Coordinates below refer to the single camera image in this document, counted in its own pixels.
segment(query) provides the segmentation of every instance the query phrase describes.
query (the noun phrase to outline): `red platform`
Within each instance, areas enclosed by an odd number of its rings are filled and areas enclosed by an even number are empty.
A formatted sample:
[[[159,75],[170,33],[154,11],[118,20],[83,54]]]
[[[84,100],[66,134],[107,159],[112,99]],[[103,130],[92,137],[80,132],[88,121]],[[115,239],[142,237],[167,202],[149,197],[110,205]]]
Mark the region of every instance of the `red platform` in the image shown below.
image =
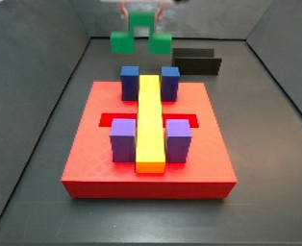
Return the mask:
[[[225,198],[237,184],[218,121],[203,84],[181,83],[177,103],[166,114],[195,114],[187,163],[167,163],[165,174],[137,174],[135,163],[114,163],[110,127],[103,113],[138,112],[138,103],[120,101],[120,82],[94,83],[62,182],[74,198]]]

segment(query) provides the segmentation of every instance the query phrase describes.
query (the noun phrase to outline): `gray wall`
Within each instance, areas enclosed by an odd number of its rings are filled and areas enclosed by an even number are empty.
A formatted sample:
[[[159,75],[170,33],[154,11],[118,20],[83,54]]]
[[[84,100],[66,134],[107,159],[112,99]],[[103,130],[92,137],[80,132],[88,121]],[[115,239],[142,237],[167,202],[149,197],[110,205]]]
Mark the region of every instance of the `gray wall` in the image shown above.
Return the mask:
[[[0,3],[0,215],[88,39],[68,0]]]
[[[108,37],[112,31],[126,30],[116,3],[71,2],[94,37]],[[271,3],[273,0],[190,0],[187,4],[167,7],[158,32],[174,37],[247,39]],[[130,4],[127,7],[129,10],[155,10],[155,5]]]
[[[302,111],[302,0],[274,2],[249,44]]]

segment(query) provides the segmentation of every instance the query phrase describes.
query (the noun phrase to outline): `green block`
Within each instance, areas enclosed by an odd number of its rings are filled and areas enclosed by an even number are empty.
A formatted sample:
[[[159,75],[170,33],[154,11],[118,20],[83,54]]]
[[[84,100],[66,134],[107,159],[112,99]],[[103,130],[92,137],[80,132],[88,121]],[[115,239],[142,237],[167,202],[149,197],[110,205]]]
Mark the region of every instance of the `green block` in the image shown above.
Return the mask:
[[[130,35],[130,33],[112,32],[111,42],[114,54],[134,54],[135,38]]]
[[[153,34],[154,25],[155,25],[154,12],[131,12],[129,14],[129,30],[131,36],[135,36],[137,27],[150,27],[150,34]]]
[[[150,37],[150,53],[170,55],[173,53],[173,35],[153,34]]]

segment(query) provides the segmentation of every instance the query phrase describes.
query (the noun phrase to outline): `yellow block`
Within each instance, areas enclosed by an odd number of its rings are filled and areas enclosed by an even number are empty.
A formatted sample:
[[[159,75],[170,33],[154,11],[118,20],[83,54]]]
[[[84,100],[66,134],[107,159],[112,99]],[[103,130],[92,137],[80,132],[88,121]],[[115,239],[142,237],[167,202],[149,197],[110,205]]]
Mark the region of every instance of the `yellow block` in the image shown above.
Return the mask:
[[[139,84],[137,172],[166,170],[165,129],[158,75],[142,75]]]

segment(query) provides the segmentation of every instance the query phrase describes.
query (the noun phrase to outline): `blue block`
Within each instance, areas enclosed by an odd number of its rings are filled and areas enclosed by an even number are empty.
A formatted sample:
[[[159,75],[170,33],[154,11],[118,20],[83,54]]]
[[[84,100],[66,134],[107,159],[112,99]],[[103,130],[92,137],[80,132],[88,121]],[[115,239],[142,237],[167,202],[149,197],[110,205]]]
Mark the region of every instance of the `blue block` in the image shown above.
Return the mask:
[[[137,120],[115,119],[111,130],[114,162],[135,162]]]
[[[139,66],[123,66],[120,71],[122,79],[122,100],[138,101],[139,99]]]
[[[186,163],[191,139],[189,120],[169,119],[166,126],[166,159],[169,163]]]
[[[181,71],[178,67],[162,67],[162,101],[177,102],[179,91]]]

